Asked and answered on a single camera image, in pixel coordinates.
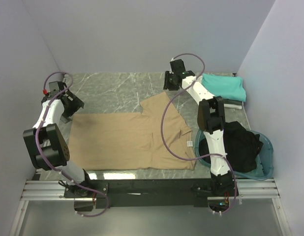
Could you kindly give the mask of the beige t-shirt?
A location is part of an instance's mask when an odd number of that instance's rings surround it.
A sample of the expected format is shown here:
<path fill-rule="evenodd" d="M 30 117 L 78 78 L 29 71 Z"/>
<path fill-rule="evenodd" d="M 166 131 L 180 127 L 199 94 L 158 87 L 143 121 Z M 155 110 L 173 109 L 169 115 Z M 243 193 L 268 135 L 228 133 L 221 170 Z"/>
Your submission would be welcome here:
<path fill-rule="evenodd" d="M 140 103 L 141 113 L 75 114 L 70 160 L 88 171 L 195 167 L 192 130 L 163 92 Z"/>

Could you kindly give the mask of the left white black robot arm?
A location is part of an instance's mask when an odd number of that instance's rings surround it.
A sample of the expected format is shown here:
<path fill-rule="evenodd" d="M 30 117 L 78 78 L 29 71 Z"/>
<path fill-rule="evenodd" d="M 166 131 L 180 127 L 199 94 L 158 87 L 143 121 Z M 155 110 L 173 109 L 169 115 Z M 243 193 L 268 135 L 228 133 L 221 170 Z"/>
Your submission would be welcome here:
<path fill-rule="evenodd" d="M 68 145 L 59 129 L 59 122 L 68 123 L 72 115 L 84 107 L 84 102 L 74 95 L 65 82 L 50 82 L 44 90 L 42 111 L 37 123 L 23 132 L 23 139 L 31 162 L 36 169 L 53 170 L 62 175 L 60 185 L 70 192 L 84 196 L 91 188 L 86 171 L 72 161 Z"/>

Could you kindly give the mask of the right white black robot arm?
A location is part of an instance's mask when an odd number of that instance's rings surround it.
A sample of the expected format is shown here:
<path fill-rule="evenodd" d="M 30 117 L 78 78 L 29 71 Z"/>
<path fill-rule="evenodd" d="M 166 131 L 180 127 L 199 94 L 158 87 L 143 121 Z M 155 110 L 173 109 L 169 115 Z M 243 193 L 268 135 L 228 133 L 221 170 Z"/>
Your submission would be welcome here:
<path fill-rule="evenodd" d="M 222 97 L 210 93 L 192 71 L 187 71 L 182 59 L 170 61 L 171 70 L 165 72 L 164 89 L 186 91 L 198 105 L 197 124 L 205 135 L 211 159 L 211 190 L 223 194 L 234 186 L 234 174 L 224 147 L 225 112 Z"/>

